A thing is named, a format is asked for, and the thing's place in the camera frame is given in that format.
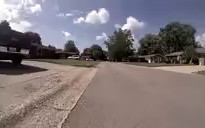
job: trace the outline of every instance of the blue sky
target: blue sky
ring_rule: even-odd
[[[38,32],[45,45],[63,48],[72,39],[81,50],[103,46],[117,27],[132,30],[137,41],[180,21],[194,26],[205,46],[205,0],[0,0],[1,20],[18,31]]]

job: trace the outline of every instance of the dark vehicle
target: dark vehicle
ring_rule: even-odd
[[[25,39],[23,33],[0,28],[0,60],[21,64],[23,58],[29,55],[30,47],[31,42]]]

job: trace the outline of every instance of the green tree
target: green tree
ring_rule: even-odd
[[[140,47],[138,49],[139,55],[148,54],[163,54],[162,44],[159,35],[147,34],[139,40]]]
[[[189,24],[171,22],[160,29],[159,36],[166,54],[184,51],[189,46],[195,46],[196,30]]]
[[[117,30],[106,41],[108,56],[111,60],[121,61],[134,54],[133,36],[130,30]]]
[[[104,60],[106,55],[98,44],[93,44],[90,48],[85,48],[82,53],[83,56],[89,56],[94,60]]]
[[[92,51],[90,48],[85,48],[83,49],[83,53],[82,53],[83,56],[90,56],[92,57]]]
[[[65,52],[76,52],[79,53],[78,48],[76,47],[73,40],[68,40],[64,47]]]
[[[39,44],[42,45],[41,42],[41,36],[38,33],[35,32],[25,32],[24,38],[27,42],[31,42],[33,44]]]
[[[91,52],[92,52],[92,57],[95,60],[104,60],[105,59],[105,55],[103,53],[103,49],[101,48],[100,45],[98,44],[93,44],[91,47]]]
[[[189,46],[184,50],[182,59],[185,60],[185,63],[194,63],[198,64],[198,53],[195,51],[194,46]]]

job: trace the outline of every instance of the car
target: car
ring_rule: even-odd
[[[79,55],[72,55],[72,56],[69,56],[68,59],[79,60],[80,56]]]

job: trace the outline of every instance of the asphalt road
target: asphalt road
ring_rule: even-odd
[[[104,63],[65,128],[205,128],[205,76]]]

